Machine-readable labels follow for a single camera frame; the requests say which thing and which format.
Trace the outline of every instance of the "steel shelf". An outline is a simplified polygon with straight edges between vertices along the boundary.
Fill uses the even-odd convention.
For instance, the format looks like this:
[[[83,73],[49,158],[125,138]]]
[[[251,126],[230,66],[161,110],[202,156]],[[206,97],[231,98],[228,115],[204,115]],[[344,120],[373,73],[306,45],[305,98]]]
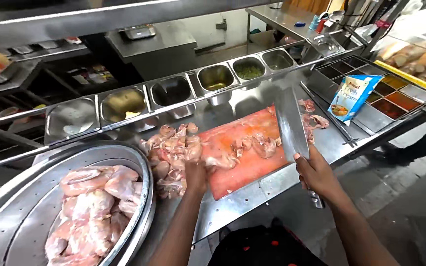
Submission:
[[[73,0],[45,8],[0,11],[0,49],[124,27],[242,9],[278,0]]]

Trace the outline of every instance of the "floor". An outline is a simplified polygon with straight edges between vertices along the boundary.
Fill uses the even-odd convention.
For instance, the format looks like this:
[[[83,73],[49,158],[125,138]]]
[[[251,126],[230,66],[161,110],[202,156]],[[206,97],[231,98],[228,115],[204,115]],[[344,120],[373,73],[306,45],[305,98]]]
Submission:
[[[426,123],[391,143],[403,148],[425,133]],[[361,156],[337,167],[334,173],[397,261],[403,266],[426,265],[426,227],[418,226],[426,222],[426,157],[405,167],[390,166],[373,158]],[[313,208],[299,185],[233,221],[228,227],[234,231],[261,224],[269,226],[273,217],[279,217],[328,265],[347,265],[330,209]],[[207,265],[218,243],[217,232],[198,242],[191,252],[189,265]]]

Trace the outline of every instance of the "raw chicken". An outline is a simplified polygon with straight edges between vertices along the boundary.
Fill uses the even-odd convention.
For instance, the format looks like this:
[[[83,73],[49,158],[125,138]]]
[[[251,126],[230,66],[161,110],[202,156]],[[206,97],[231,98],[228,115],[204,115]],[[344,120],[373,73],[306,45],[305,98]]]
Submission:
[[[104,190],[97,190],[77,197],[72,219],[77,226],[86,225],[89,220],[102,219],[109,215],[115,199]]]
[[[104,257],[108,255],[114,243],[111,240],[110,219],[94,219],[88,222],[89,238],[95,246],[95,253]]]
[[[152,170],[152,174],[154,175],[155,181],[165,178],[169,170],[170,164],[167,161],[161,161]]]
[[[148,141],[141,140],[140,145],[149,149],[147,158],[153,167],[156,187],[162,198],[178,197],[185,192],[185,162],[200,160],[203,150],[198,136],[187,136],[197,131],[194,123],[181,124],[177,131],[163,125],[159,134]],[[127,203],[121,202],[120,208]]]
[[[315,143],[315,138],[313,137],[313,131],[310,126],[310,118],[311,116],[309,114],[303,114],[302,124],[303,124],[303,129],[305,131],[305,137],[307,138],[307,142],[313,144]]]
[[[315,111],[315,105],[312,100],[298,100],[298,104],[305,107],[305,112],[313,112]]]
[[[71,171],[60,181],[63,192],[69,196],[78,196],[97,189],[103,189],[113,173],[112,166],[88,166]]]
[[[223,153],[220,158],[217,157],[206,157],[206,166],[217,166],[219,168],[228,170],[236,166],[239,160],[234,154]]]
[[[137,204],[127,200],[121,200],[118,207],[127,217],[131,218],[137,209]]]
[[[129,223],[129,219],[123,215],[121,212],[114,212],[111,214],[110,218],[110,226],[111,226],[111,238],[110,241],[112,243],[116,243],[127,224]]]
[[[252,138],[252,148],[262,158],[269,158],[275,154],[275,140],[264,136]]]
[[[67,248],[72,226],[72,221],[66,221],[47,238],[45,242],[45,253],[49,260],[59,257]]]
[[[97,255],[69,255],[66,257],[57,257],[47,266],[96,266],[101,261],[101,257]]]
[[[282,145],[282,140],[281,140],[280,137],[278,137],[278,138],[275,139],[275,145],[277,145],[277,147],[279,147],[279,146]]]
[[[62,220],[71,220],[73,209],[77,204],[77,197],[66,197],[62,203]]]
[[[132,186],[132,182],[139,178],[137,172],[123,165],[116,165],[113,169],[114,173],[106,183],[105,190],[117,198],[139,204],[139,197],[135,196]]]
[[[315,121],[317,124],[313,126],[310,125],[310,120]],[[307,137],[308,143],[315,142],[315,138],[313,136],[313,131],[312,131],[313,129],[327,128],[329,126],[328,120],[318,115],[303,114],[302,123],[303,123],[303,129],[305,130],[305,136]]]
[[[187,161],[198,161],[202,156],[202,145],[191,144],[185,150],[185,160]]]
[[[188,125],[186,126],[186,130],[188,133],[197,133],[198,127],[195,123],[188,123]]]
[[[160,127],[159,134],[161,134],[161,136],[166,136],[167,138],[170,138],[175,135],[175,129],[164,124]]]
[[[312,115],[311,118],[315,120],[315,122],[317,123],[317,127],[327,128],[330,125],[326,118],[323,118],[319,115]]]

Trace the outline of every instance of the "metal rail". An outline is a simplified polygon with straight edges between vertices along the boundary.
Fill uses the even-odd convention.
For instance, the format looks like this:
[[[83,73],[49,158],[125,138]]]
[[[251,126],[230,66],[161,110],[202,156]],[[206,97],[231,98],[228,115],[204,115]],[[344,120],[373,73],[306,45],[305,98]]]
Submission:
[[[3,117],[0,117],[0,124],[5,124],[7,122],[14,121],[19,118],[24,118],[27,116],[42,115],[45,113],[46,109],[47,107],[42,107],[39,109],[33,109],[33,110],[25,111],[25,112],[15,113],[13,115],[3,116]]]
[[[293,45],[301,44],[304,41],[299,41],[299,42],[294,43],[294,44],[284,45],[282,47],[290,47],[290,46],[293,46]],[[313,60],[313,61],[305,63],[305,64],[293,65],[293,66],[288,67],[288,68],[276,70],[274,72],[273,76],[277,77],[277,76],[280,76],[280,75],[285,75],[289,72],[292,72],[292,71],[295,71],[295,70],[298,70],[298,69],[302,69],[302,68],[305,68],[305,67],[309,67],[309,66],[312,66],[312,65],[315,65],[315,64],[319,64],[319,63],[322,63],[324,61],[331,60],[335,57],[343,56],[343,55],[352,53],[353,51],[357,51],[359,49],[361,49],[361,46],[343,51],[341,53],[337,53],[337,54],[335,54],[331,57],[320,58],[320,59],[316,59],[316,60]],[[132,124],[136,121],[139,121],[139,120],[142,120],[142,119],[145,119],[145,118],[149,118],[151,116],[158,116],[162,113],[172,111],[176,108],[188,106],[188,105],[191,105],[191,104],[194,104],[194,103],[197,103],[197,102],[218,96],[220,94],[223,94],[223,93],[226,93],[226,92],[238,89],[238,88],[243,88],[243,87],[246,87],[248,85],[257,84],[257,82],[265,81],[265,80],[268,80],[270,78],[271,78],[271,75],[258,77],[258,78],[255,78],[253,80],[243,82],[242,84],[239,84],[239,85],[236,85],[236,86],[233,86],[233,87],[230,87],[230,88],[219,89],[219,90],[214,91],[212,93],[208,93],[206,95],[199,96],[199,97],[193,98],[191,100],[186,100],[186,101],[176,103],[176,104],[173,104],[173,105],[170,105],[170,106],[165,106],[165,107],[159,108],[157,110],[154,110],[154,111],[147,113],[147,114],[144,114],[144,115],[136,116],[136,117],[133,117],[133,118],[129,118],[129,119],[117,122],[117,123],[106,125],[106,126],[102,127],[100,130],[98,130],[97,132],[91,132],[91,133],[84,134],[84,135],[81,135],[81,136],[78,136],[78,137],[75,137],[75,138],[68,139],[67,141],[64,141],[64,142],[58,142],[58,143],[50,145],[50,146],[44,146],[42,148],[38,148],[38,149],[31,150],[31,151],[28,151],[28,152],[25,152],[25,153],[22,153],[22,154],[18,154],[18,155],[13,156],[13,157],[6,158],[6,159],[0,161],[0,166],[5,165],[5,164],[12,162],[12,161],[15,161],[15,160],[21,160],[21,159],[24,159],[24,158],[27,158],[27,157],[30,157],[30,156],[41,154],[43,152],[53,150],[55,148],[58,148],[58,147],[61,147],[61,146],[64,146],[64,145],[67,145],[67,144],[70,144],[70,143],[73,143],[73,142],[78,142],[78,141],[81,141],[83,139],[93,137],[93,136],[100,134],[100,133],[105,133],[105,132],[110,131],[110,130],[118,129],[118,128],[121,128],[121,127],[126,126],[128,124]]]

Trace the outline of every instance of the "orange cutting board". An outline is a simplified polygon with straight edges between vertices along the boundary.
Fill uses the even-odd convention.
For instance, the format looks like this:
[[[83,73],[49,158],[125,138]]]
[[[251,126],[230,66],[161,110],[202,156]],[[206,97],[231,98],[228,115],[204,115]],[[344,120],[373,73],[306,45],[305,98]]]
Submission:
[[[202,140],[202,159],[209,156],[221,157],[223,152],[232,151],[231,144],[236,139],[255,133],[262,133],[273,139],[280,136],[273,106],[200,133],[198,136]],[[259,157],[253,148],[245,150],[240,163],[233,169],[218,169],[209,177],[213,197],[218,200],[227,195],[228,190],[235,191],[287,163],[282,147],[277,147],[275,154],[267,159]]]

